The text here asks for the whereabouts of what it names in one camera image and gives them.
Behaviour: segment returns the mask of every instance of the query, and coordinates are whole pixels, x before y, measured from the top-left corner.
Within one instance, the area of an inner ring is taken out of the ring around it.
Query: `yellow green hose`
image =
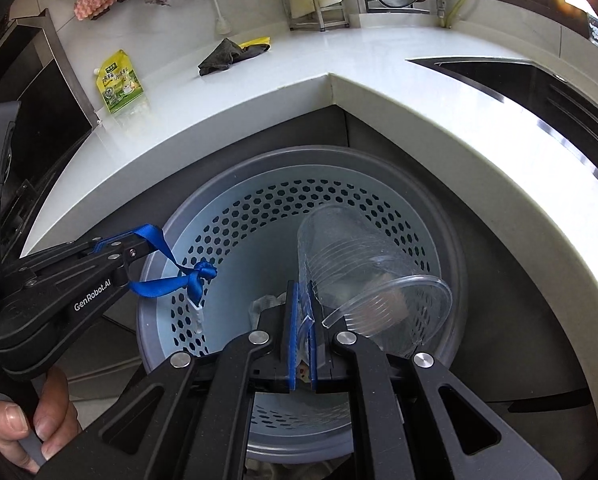
[[[448,16],[443,20],[443,26],[445,28],[451,28],[452,27],[452,22],[454,21],[454,19],[457,16],[457,13],[459,12],[459,10],[461,9],[461,7],[463,7],[463,4],[465,4],[468,0],[458,0],[457,3],[455,4],[455,6],[452,8],[452,10],[448,13]]]

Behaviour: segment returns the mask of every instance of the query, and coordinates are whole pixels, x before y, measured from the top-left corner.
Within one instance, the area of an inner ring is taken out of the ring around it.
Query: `transparent plastic cup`
[[[299,227],[298,249],[302,312],[310,317],[312,284],[326,328],[343,317],[348,330],[405,356],[432,338],[450,313],[448,285],[421,274],[411,256],[353,208],[316,208]]]

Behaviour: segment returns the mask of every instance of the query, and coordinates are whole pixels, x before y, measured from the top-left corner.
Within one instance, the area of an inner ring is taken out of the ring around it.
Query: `perforated basket wall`
[[[252,301],[266,294],[277,296],[285,291],[287,280],[298,278],[296,232],[304,215],[323,203],[360,210],[422,272],[442,276],[438,251],[421,216],[392,187],[352,169],[359,161],[368,166],[368,158],[336,148],[333,158],[343,158],[351,168],[310,164],[310,155],[323,158],[329,149],[301,150],[295,164],[288,164],[288,152],[279,152],[280,156],[263,157],[265,164],[253,159],[252,167],[218,176],[192,195],[165,226],[179,263],[193,265],[205,258],[219,272],[204,290],[202,326],[194,323],[182,291],[141,301],[139,339],[149,369],[174,351],[202,356],[248,332]],[[369,160],[370,168],[380,167],[379,161]],[[257,161],[263,170],[258,173]],[[176,272],[173,264],[154,255],[142,279]],[[317,396],[301,390],[290,395],[257,394],[248,453],[269,462],[295,463],[341,456],[352,451],[349,423],[346,395]]]

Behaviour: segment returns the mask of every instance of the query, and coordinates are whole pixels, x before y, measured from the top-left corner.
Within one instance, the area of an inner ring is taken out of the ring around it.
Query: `blue ribbon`
[[[158,298],[159,296],[170,294],[179,288],[185,288],[188,292],[188,299],[195,305],[199,305],[201,297],[204,294],[203,280],[216,278],[216,267],[207,262],[204,258],[202,258],[200,262],[197,262],[194,267],[184,267],[179,265],[163,237],[163,231],[152,224],[142,225],[136,229],[101,240],[96,244],[93,253],[98,253],[106,245],[130,234],[140,236],[157,251],[163,253],[167,259],[177,266],[181,271],[181,275],[172,278],[150,280],[149,282],[130,282],[128,283],[128,288],[135,294],[143,296],[144,298]]]

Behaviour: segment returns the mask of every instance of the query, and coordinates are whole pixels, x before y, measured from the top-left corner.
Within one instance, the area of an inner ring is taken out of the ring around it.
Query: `gray floor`
[[[434,192],[463,245],[469,278],[469,315],[452,371],[481,399],[574,480],[598,451],[594,406],[509,413],[506,401],[586,388],[576,356],[550,307],[492,232],[445,186],[383,136],[337,107],[279,124],[179,171],[102,221],[88,234],[106,236],[146,222],[163,224],[200,184],[250,156],[300,144],[349,145],[405,168]],[[138,278],[141,264],[135,264]],[[137,300],[127,294],[107,316],[133,330]],[[61,360],[79,415],[91,420],[116,398],[138,365],[131,332],[102,322]],[[86,402],[99,399],[97,402]]]

